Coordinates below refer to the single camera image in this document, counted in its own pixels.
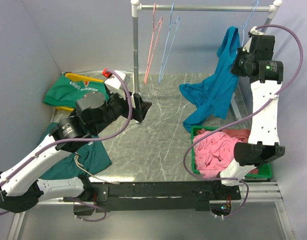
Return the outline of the blue t shirt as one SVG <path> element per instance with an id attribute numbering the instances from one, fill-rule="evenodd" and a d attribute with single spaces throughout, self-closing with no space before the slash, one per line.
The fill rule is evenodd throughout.
<path id="1" fill-rule="evenodd" d="M 231 26 L 217 50 L 218 63 L 214 73 L 200 83 L 184 83 L 179 86 L 182 96 L 196 107 L 182 123 L 187 132 L 191 131 L 192 126 L 202 125 L 211 115 L 223 120 L 226 118 L 239 81 L 231 69 L 240 47 L 239 30 Z"/>

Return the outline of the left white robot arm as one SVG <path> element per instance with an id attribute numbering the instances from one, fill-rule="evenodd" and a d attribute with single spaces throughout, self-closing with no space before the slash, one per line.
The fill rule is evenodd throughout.
<path id="1" fill-rule="evenodd" d="M 60 160 L 90 143 L 120 116 L 142 122 L 152 106 L 135 93 L 125 97 L 88 92 L 79 99 L 69 117 L 62 119 L 44 140 L 22 161 L 0 171 L 0 208 L 21 213 L 37 203 L 55 198 L 89 200 L 95 189 L 87 176 L 43 180 L 41 176 Z"/>

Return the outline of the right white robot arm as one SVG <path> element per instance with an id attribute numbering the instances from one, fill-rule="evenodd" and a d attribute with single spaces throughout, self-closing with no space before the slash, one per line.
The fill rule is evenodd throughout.
<path id="1" fill-rule="evenodd" d="M 282 88 L 284 65 L 273 60 L 275 37 L 252 35 L 245 47 L 239 48 L 231 72 L 248 77 L 252 92 L 252 124 L 247 142 L 234 146 L 234 159 L 220 172 L 221 182 L 212 187 L 213 195 L 222 200 L 229 186 L 238 185 L 250 171 L 285 154 L 277 130 L 277 92 Z"/>

